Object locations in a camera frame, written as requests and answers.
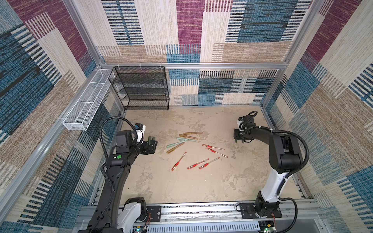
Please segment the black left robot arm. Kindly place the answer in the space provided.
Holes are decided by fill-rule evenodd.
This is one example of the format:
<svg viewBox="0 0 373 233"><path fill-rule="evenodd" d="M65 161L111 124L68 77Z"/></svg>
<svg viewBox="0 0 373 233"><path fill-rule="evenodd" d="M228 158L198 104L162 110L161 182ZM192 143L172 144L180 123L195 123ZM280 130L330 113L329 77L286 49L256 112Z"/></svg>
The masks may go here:
<svg viewBox="0 0 373 233"><path fill-rule="evenodd" d="M118 132L116 144L110 150L104 150L101 173L105 184L95 212L83 230L85 233L129 233L136 223L144 223L138 232L145 233L150 226L152 214L143 197L129 199L122 211L119 206L131 166L139 155L154 154L158 142L154 137L144 140L146 127L143 124L132 124L121 116L118 119L131 129Z"/></svg>

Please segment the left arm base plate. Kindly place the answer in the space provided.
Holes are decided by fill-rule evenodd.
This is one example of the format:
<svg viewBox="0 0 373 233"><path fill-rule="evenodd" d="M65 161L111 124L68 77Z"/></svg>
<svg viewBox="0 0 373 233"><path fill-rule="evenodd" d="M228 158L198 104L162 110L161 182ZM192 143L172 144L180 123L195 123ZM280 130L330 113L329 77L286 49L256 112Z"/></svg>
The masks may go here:
<svg viewBox="0 0 373 233"><path fill-rule="evenodd" d="M160 222L161 206L147 206L145 216L140 216L135 223Z"/></svg>

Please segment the tan highlighter pen top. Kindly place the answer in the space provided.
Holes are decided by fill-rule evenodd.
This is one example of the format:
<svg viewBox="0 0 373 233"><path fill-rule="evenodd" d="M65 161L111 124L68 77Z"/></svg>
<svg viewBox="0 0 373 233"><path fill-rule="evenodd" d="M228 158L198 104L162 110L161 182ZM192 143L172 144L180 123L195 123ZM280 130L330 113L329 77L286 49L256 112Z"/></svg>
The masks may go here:
<svg viewBox="0 0 373 233"><path fill-rule="evenodd" d="M184 135L200 135L203 134L203 132L185 132Z"/></svg>

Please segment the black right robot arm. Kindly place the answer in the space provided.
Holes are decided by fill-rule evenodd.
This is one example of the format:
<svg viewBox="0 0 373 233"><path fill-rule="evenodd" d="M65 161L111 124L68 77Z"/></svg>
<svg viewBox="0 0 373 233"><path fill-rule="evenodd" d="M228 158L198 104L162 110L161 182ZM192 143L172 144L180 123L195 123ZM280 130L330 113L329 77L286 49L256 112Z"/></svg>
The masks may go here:
<svg viewBox="0 0 373 233"><path fill-rule="evenodd" d="M252 111L238 118L234 139L243 143L259 140L269 146L268 160L272 170L255 200L255 211L262 215L266 210L277 209L281 201L294 201L282 198L281 193L289 178L307 164L309 148L296 133L256 125L257 114L258 111Z"/></svg>

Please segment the green marker cap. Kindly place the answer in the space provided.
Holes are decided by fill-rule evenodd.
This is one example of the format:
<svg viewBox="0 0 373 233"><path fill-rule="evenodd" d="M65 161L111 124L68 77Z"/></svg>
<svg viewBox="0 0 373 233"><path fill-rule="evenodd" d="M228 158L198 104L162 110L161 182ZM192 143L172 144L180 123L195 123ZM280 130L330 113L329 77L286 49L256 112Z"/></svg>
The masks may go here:
<svg viewBox="0 0 373 233"><path fill-rule="evenodd" d="M152 143L154 143L155 142L155 137L154 136L149 136L148 137L148 143L149 144L152 144Z"/></svg>

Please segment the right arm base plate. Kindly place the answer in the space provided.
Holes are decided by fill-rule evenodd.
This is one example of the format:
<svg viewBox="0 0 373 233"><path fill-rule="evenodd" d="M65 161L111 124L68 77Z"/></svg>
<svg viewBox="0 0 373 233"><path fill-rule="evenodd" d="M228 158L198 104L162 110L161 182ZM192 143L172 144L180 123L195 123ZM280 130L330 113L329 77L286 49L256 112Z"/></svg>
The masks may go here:
<svg viewBox="0 0 373 233"><path fill-rule="evenodd" d="M243 219L282 218L277 203L238 203L236 211L241 213Z"/></svg>

